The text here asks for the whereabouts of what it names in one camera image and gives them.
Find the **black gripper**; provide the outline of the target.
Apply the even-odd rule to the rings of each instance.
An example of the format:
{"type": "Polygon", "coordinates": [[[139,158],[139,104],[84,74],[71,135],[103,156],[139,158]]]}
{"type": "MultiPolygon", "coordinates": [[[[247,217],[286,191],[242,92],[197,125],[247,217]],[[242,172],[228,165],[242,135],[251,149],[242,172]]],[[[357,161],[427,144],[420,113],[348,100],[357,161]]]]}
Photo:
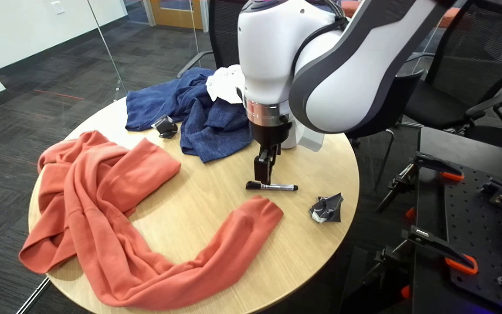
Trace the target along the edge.
{"type": "Polygon", "coordinates": [[[282,142],[289,137],[293,116],[287,102],[246,102],[251,135],[261,147],[268,147],[268,154],[261,151],[254,156],[254,179],[268,182],[275,160],[281,154],[282,142]]]}

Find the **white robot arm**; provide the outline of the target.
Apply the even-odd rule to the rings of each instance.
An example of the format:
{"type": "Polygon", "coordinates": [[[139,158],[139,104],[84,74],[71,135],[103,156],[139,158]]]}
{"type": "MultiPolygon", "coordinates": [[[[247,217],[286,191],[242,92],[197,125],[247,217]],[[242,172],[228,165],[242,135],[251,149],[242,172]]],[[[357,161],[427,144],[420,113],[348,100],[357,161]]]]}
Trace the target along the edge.
{"type": "Polygon", "coordinates": [[[267,182],[300,123],[322,134],[362,127],[396,72],[455,0],[362,0],[347,17],[310,0],[247,0],[237,15],[242,102],[267,182]]]}

